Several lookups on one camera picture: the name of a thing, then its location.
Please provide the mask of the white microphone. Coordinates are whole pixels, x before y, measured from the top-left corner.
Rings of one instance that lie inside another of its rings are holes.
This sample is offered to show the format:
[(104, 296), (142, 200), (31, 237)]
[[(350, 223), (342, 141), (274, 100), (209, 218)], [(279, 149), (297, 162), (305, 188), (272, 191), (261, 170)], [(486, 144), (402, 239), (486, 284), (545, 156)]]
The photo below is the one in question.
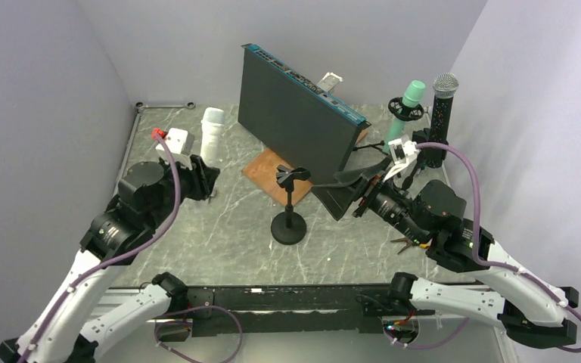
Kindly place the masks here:
[(200, 156), (208, 166), (213, 166), (217, 162), (219, 140), (225, 125), (225, 111), (207, 107), (200, 124), (202, 128)]

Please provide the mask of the black round-base mic stand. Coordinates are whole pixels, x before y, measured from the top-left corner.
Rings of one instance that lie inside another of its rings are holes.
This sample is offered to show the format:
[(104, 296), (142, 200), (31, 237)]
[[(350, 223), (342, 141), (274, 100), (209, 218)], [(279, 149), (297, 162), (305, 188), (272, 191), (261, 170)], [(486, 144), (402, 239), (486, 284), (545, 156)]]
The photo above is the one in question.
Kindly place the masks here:
[(276, 215), (271, 222), (272, 237), (280, 244), (286, 246), (298, 244), (306, 235), (306, 221), (294, 211), (293, 192), (295, 181), (307, 181), (310, 176), (310, 171), (303, 167), (291, 169), (281, 164), (277, 167), (275, 173), (277, 184), (287, 194), (284, 211)]

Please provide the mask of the black sparkly microphone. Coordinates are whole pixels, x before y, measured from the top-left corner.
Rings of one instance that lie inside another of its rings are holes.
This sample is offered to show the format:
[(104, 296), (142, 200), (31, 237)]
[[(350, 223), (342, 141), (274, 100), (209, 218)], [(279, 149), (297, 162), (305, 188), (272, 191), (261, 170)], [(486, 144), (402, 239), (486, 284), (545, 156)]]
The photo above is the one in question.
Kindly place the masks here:
[[(433, 108), (430, 117), (429, 142), (447, 145), (452, 104), (459, 82), (454, 73), (441, 73), (433, 81)], [(446, 151), (439, 148), (426, 148), (424, 156), (427, 167), (440, 168), (446, 158)]]

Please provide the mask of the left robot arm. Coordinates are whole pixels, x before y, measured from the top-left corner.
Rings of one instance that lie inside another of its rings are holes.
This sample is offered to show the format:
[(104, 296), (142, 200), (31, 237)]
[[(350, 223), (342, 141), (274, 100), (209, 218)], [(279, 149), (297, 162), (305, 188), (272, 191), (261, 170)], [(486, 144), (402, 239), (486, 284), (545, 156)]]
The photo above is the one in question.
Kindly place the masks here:
[(188, 287), (164, 272), (116, 308), (92, 313), (114, 280), (133, 262), (121, 259), (173, 223), (175, 200), (206, 200), (220, 170), (198, 155), (191, 166), (165, 160), (136, 163), (118, 184), (106, 210), (92, 220), (60, 289), (29, 330), (0, 343), (3, 362), (96, 362), (147, 320), (180, 316)]

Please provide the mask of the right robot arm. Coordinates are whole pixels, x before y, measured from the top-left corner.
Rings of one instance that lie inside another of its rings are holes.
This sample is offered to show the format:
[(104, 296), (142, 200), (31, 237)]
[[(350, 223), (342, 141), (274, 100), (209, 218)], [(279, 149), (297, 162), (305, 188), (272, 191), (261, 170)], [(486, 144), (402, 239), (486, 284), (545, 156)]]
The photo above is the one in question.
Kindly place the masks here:
[(379, 302), (386, 311), (437, 310), (503, 330), (513, 341), (536, 349), (566, 348), (577, 338), (567, 317), (576, 308), (572, 287), (553, 287), (524, 271), (486, 230), (464, 217), (466, 202), (444, 182), (429, 181), (416, 197), (385, 181), (385, 163), (337, 174), (312, 193), (334, 219), (347, 211), (373, 212), (395, 228), (402, 241), (424, 245), (438, 266), (473, 278), (485, 290), (469, 290), (397, 272)]

